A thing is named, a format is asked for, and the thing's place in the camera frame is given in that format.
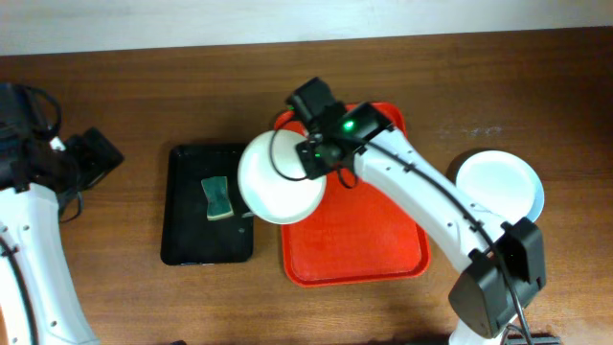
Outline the black tray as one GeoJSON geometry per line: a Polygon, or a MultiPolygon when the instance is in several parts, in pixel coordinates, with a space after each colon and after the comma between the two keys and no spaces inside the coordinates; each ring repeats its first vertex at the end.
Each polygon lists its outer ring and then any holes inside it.
{"type": "Polygon", "coordinates": [[[166,265],[213,265],[249,260],[254,215],[238,188],[244,144],[180,145],[169,155],[161,260],[166,265]],[[229,218],[207,220],[201,180],[226,176],[234,209],[229,218]]]}

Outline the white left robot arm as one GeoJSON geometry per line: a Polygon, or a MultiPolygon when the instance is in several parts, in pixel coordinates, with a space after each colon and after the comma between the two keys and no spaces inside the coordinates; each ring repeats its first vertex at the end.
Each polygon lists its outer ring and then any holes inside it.
{"type": "Polygon", "coordinates": [[[96,128],[59,138],[62,110],[45,91],[1,85],[1,313],[11,344],[96,344],[61,243],[71,201],[123,155],[96,128]]]}

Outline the red tray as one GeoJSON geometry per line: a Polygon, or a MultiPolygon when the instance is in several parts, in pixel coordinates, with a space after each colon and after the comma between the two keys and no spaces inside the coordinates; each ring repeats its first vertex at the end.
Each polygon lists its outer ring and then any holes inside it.
{"type": "Polygon", "coordinates": [[[417,277],[431,260],[425,232],[346,169],[328,174],[317,209],[281,232],[285,274],[303,288],[417,277]]]}

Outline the light blue plate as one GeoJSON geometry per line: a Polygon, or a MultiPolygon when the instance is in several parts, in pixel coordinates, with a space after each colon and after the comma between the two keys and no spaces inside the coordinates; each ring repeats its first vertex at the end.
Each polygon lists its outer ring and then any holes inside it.
{"type": "Polygon", "coordinates": [[[470,155],[455,175],[456,186],[511,223],[540,217],[545,203],[543,184],[524,160],[501,150],[470,155]]]}

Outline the yellow green sponge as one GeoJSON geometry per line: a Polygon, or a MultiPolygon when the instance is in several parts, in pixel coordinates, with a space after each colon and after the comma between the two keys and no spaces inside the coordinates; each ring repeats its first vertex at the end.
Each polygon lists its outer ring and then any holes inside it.
{"type": "Polygon", "coordinates": [[[200,184],[208,202],[207,220],[226,219],[234,214],[226,176],[204,178],[200,184]]]}

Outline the cream plate with green mark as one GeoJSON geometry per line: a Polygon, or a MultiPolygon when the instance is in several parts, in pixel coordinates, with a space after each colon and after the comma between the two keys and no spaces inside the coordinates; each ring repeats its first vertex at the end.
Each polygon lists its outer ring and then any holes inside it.
{"type": "Polygon", "coordinates": [[[305,139],[294,131],[269,130],[245,148],[238,164],[238,187],[255,216],[275,224],[291,224],[306,219],[319,206],[327,179],[306,178],[296,151],[305,139]]]}

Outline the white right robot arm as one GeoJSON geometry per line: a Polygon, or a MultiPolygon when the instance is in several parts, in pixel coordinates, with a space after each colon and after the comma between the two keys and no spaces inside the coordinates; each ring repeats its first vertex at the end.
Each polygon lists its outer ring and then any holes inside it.
{"type": "Polygon", "coordinates": [[[544,240],[528,218],[508,220],[460,191],[371,103],[353,109],[313,78],[286,100],[307,131],[297,146],[306,177],[339,168],[391,199],[459,273],[448,295],[459,318],[451,344],[535,344],[524,309],[546,285],[544,240]]]}

